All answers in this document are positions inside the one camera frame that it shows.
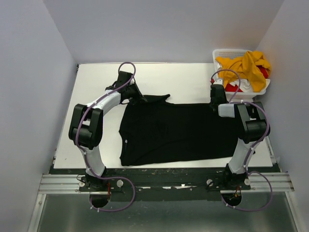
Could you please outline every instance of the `screw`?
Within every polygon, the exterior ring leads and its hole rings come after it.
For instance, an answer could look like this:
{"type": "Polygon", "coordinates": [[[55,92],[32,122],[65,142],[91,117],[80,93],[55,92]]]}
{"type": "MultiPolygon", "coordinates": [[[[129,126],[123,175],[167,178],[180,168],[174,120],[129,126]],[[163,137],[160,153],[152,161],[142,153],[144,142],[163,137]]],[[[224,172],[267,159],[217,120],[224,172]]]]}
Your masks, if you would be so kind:
{"type": "Polygon", "coordinates": [[[122,185],[124,185],[124,182],[122,180],[118,180],[117,186],[120,188],[120,187],[122,187],[122,185]]]}
{"type": "Polygon", "coordinates": [[[251,181],[249,179],[245,179],[244,183],[245,183],[245,185],[248,186],[248,185],[250,185],[251,181]]]}
{"type": "Polygon", "coordinates": [[[78,185],[79,185],[79,187],[84,187],[84,186],[85,186],[85,183],[82,182],[82,181],[80,181],[80,182],[78,183],[78,185]]]}
{"type": "Polygon", "coordinates": [[[211,180],[211,179],[208,179],[208,180],[206,181],[206,184],[207,184],[207,185],[210,184],[209,186],[213,186],[213,183],[211,183],[211,182],[212,182],[212,180],[211,180]]]}

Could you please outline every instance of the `metal floor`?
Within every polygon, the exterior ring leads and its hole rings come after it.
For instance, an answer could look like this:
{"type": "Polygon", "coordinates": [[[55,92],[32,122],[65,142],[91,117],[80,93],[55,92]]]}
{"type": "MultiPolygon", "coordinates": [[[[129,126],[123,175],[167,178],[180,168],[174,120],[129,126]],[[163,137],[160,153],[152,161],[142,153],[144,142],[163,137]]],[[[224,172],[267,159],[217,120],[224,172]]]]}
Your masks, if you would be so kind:
{"type": "MultiPolygon", "coordinates": [[[[243,193],[240,207],[259,208],[269,193],[243,193]]],[[[113,202],[113,209],[126,202],[113,202]]],[[[284,192],[265,210],[248,213],[222,202],[134,202],[117,213],[90,210],[86,194],[47,195],[39,232],[296,232],[284,192]]]]}

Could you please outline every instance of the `white basket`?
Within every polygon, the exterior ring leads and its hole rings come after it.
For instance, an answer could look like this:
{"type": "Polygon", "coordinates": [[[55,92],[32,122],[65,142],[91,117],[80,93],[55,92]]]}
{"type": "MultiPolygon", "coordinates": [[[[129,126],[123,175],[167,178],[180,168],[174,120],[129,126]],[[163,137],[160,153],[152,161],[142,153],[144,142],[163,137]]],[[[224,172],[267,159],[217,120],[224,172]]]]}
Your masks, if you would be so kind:
{"type": "MultiPolygon", "coordinates": [[[[234,59],[236,57],[242,57],[247,51],[249,50],[243,50],[243,49],[215,49],[212,52],[212,58],[213,58],[213,64],[215,72],[218,71],[220,65],[216,61],[217,57],[229,57],[230,59],[234,59]]],[[[236,93],[234,99],[251,99],[256,97],[257,95],[263,95],[266,93],[266,90],[263,90],[259,93],[255,92],[247,92],[247,93],[236,93]]],[[[225,92],[226,98],[229,100],[234,92],[225,92]]]]}

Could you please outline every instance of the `yellow cloth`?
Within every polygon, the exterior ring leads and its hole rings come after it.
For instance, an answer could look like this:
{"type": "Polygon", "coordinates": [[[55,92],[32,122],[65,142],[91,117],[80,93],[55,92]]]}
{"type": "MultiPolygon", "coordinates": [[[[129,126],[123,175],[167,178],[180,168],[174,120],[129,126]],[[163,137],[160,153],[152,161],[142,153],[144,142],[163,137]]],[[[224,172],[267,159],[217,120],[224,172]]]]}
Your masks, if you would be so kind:
{"type": "MultiPolygon", "coordinates": [[[[237,72],[242,79],[248,79],[254,92],[260,92],[266,87],[266,80],[257,66],[267,69],[268,75],[271,72],[271,65],[266,60],[263,52],[246,52],[243,57],[235,59],[217,57],[222,69],[232,69],[237,72]]],[[[224,79],[224,88],[230,82],[238,80],[237,76],[229,71],[219,72],[219,77],[224,79]]]]}

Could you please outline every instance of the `white wall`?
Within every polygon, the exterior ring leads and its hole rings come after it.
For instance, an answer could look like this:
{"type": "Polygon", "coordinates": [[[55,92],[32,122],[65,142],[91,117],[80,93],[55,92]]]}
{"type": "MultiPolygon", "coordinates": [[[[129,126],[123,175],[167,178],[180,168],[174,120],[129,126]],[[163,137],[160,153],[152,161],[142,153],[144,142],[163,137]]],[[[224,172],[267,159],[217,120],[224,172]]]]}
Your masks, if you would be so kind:
{"type": "Polygon", "coordinates": [[[255,49],[283,0],[44,0],[79,63],[212,62],[255,49]]]}
{"type": "Polygon", "coordinates": [[[271,120],[271,143],[289,171],[309,228],[309,1],[285,0],[258,46],[272,64],[262,98],[271,120]]]}
{"type": "Polygon", "coordinates": [[[76,65],[41,0],[0,3],[0,231],[28,229],[76,65]]]}

